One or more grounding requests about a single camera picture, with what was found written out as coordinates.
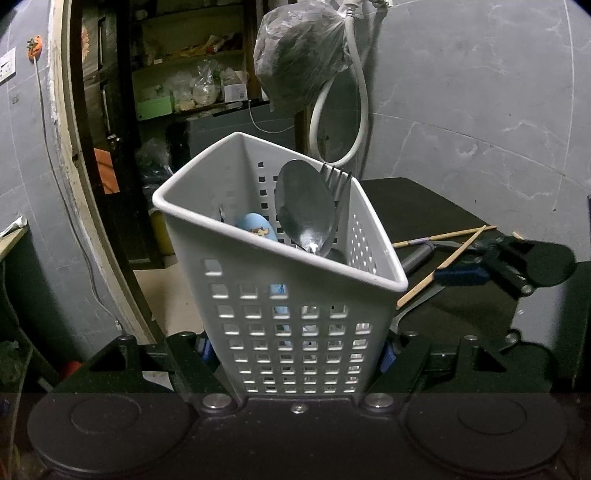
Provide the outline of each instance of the electrical outlet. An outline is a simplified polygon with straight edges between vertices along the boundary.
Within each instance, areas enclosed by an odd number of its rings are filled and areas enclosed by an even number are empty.
[[[0,83],[3,83],[17,72],[17,49],[13,48],[0,58]]]

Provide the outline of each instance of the red object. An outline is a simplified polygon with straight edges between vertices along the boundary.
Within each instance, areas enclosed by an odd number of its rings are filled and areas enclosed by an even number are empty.
[[[65,364],[60,370],[60,380],[69,377],[72,373],[78,370],[82,364],[80,362],[72,361]]]

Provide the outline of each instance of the chopstick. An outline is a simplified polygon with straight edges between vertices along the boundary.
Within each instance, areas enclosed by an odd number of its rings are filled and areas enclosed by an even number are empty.
[[[486,225],[481,226],[480,228],[476,229],[476,232],[474,233],[474,235],[472,235],[467,241],[466,243],[464,243],[460,248],[458,248],[454,253],[452,253],[446,260],[445,262],[443,262],[441,265],[439,265],[437,268],[446,268],[449,267],[449,265],[451,265],[453,263],[453,261],[458,258],[466,248],[468,248],[472,242],[474,240],[476,240],[476,238],[478,238],[478,236],[484,231],[486,230],[487,227]],[[425,289],[425,287],[427,287],[432,281],[433,281],[433,273],[431,272],[429,275],[427,275],[424,279],[422,279],[411,291],[409,291],[407,294],[405,294],[404,296],[402,296],[397,302],[396,302],[396,308],[401,308],[404,307],[410,300],[412,300],[419,292],[423,291]]]
[[[485,230],[493,230],[496,226],[486,226]],[[459,230],[457,232],[441,233],[440,235],[425,236],[423,238],[415,238],[414,240],[406,240],[405,242],[397,242],[392,244],[394,248],[408,247],[410,245],[426,244],[436,240],[445,240],[446,238],[454,238],[455,236],[470,235],[479,230],[479,228],[469,228],[468,230]]]

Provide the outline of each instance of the plastic packaging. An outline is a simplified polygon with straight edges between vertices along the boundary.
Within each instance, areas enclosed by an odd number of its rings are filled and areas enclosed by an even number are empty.
[[[221,87],[219,81],[219,64],[215,61],[204,61],[199,65],[199,75],[191,82],[193,101],[197,106],[216,103]]]
[[[150,138],[136,153],[135,161],[142,180],[144,195],[151,203],[154,192],[173,174],[166,142],[158,138]]]
[[[348,67],[345,19],[321,1],[278,7],[262,19],[254,60],[272,107],[297,113]]]
[[[165,86],[174,96],[175,112],[186,112],[195,108],[191,92],[192,81],[193,77],[189,72],[177,72],[166,80]]]

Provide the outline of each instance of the metal fork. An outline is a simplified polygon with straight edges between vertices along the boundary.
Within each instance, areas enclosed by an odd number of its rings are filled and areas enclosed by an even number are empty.
[[[333,178],[335,170],[337,171],[337,175]],[[330,252],[330,249],[333,245],[333,240],[336,235],[336,229],[339,227],[340,216],[343,210],[343,205],[345,204],[345,202],[341,202],[341,199],[343,198],[343,194],[345,193],[345,191],[347,191],[347,189],[350,188],[352,175],[351,171],[343,172],[342,170],[338,170],[333,166],[330,166],[329,171],[329,167],[325,163],[322,165],[322,168],[320,169],[320,176],[326,182],[326,186],[328,187],[331,195],[333,196],[336,206],[335,222],[332,228],[330,229],[330,234],[326,239],[326,242],[324,242],[324,245],[320,247],[320,255],[325,257]]]

